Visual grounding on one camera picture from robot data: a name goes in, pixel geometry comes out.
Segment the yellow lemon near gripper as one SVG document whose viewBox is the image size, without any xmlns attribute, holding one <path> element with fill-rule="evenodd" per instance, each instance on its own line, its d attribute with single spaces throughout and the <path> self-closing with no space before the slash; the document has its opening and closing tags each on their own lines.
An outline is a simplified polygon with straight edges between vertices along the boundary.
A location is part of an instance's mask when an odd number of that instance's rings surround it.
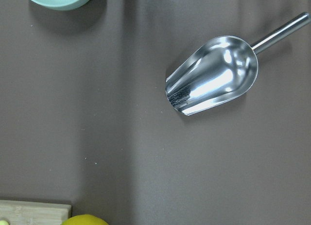
<svg viewBox="0 0 311 225">
<path fill-rule="evenodd" d="M 61 225 L 108 225 L 108 223 L 94 215 L 83 214 L 73 216 L 62 222 Z"/>
</svg>

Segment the stainless steel scoop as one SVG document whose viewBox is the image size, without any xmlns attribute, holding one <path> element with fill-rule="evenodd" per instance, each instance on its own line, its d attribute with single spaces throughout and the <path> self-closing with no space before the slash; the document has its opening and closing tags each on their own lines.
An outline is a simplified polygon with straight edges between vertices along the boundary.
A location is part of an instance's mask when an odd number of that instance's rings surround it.
<svg viewBox="0 0 311 225">
<path fill-rule="evenodd" d="M 310 21 L 303 12 L 253 44 L 231 35 L 209 40 L 166 79 L 169 103 L 190 116 L 242 96 L 257 78 L 257 55 Z"/>
</svg>

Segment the wooden cutting board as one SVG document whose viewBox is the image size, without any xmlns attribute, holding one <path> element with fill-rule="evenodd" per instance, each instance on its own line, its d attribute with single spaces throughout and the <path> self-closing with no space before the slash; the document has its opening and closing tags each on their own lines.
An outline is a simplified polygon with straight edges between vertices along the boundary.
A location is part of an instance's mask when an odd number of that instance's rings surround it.
<svg viewBox="0 0 311 225">
<path fill-rule="evenodd" d="M 71 217 L 72 206 L 26 201 L 0 201 L 0 219 L 10 225 L 60 225 Z"/>
</svg>

